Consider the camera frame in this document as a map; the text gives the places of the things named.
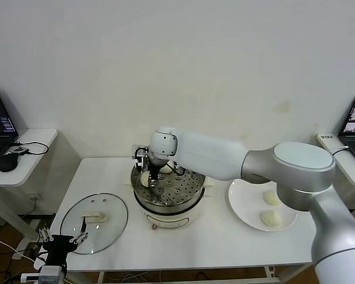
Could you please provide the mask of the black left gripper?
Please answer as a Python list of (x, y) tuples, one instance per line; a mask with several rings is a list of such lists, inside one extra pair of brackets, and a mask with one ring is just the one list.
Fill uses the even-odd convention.
[(65, 265), (67, 255), (77, 249), (77, 244), (83, 242), (88, 237), (86, 231), (86, 218), (83, 217), (80, 233), (73, 238), (70, 235), (52, 235), (50, 226), (55, 218), (55, 214), (47, 215), (41, 220), (38, 228), (40, 241), (44, 243), (44, 249), (47, 252), (46, 265)]

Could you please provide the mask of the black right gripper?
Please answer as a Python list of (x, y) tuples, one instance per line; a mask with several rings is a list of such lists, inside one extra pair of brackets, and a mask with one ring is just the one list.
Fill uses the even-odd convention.
[(159, 181), (159, 171), (167, 164), (168, 160), (149, 155), (150, 187), (155, 188)]

